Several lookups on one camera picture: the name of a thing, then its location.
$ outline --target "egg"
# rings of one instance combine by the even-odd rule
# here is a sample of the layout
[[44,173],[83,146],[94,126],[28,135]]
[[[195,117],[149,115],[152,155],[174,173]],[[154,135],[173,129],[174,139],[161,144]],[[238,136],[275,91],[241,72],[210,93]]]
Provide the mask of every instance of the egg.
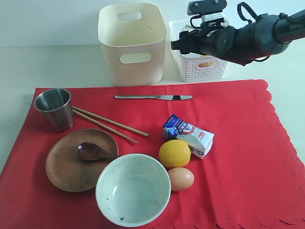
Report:
[[184,191],[194,183],[194,174],[187,168],[172,168],[168,170],[172,191]]

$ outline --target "knife handle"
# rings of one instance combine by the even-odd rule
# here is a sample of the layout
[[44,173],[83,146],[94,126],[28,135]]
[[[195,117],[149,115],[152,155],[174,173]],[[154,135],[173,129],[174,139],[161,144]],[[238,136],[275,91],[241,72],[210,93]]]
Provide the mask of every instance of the knife handle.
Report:
[[116,95],[116,99],[155,99],[155,95]]

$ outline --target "knife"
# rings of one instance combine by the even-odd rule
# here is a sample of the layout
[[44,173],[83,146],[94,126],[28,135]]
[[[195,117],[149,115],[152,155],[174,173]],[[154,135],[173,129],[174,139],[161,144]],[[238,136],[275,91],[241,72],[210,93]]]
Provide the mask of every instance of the knife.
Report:
[[116,95],[116,99],[163,99],[163,100],[186,100],[191,95]]

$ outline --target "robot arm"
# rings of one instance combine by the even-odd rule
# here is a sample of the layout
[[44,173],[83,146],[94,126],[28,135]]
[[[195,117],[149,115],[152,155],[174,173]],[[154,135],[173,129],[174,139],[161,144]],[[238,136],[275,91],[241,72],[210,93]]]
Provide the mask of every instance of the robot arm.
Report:
[[[282,13],[256,15],[246,3],[241,2],[237,11],[248,24],[236,29],[225,23],[223,9],[226,6],[226,0],[190,2],[188,15],[195,15],[191,18],[193,30],[181,32],[179,40],[171,42],[171,48],[180,50],[181,54],[208,54],[245,66],[280,54],[291,41],[305,37],[305,10],[290,17]],[[255,22],[243,16],[242,7]],[[202,18],[200,27],[193,25],[193,20],[197,18]]]

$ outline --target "stainless steel cup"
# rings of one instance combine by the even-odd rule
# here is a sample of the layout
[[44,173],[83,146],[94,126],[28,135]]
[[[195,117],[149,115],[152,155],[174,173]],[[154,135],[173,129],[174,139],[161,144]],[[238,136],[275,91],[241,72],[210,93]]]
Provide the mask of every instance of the stainless steel cup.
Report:
[[55,132],[63,132],[74,125],[71,93],[66,89],[54,88],[41,93],[34,106]]

